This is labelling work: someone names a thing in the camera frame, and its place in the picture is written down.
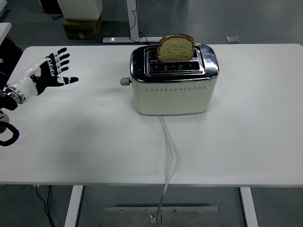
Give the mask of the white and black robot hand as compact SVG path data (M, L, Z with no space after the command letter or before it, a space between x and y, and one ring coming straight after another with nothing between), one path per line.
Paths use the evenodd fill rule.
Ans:
M62 87L79 81L77 77L61 75L69 69L69 57L64 47L40 58L21 74L20 80L8 86L8 91L21 104L31 96L42 94L47 87Z

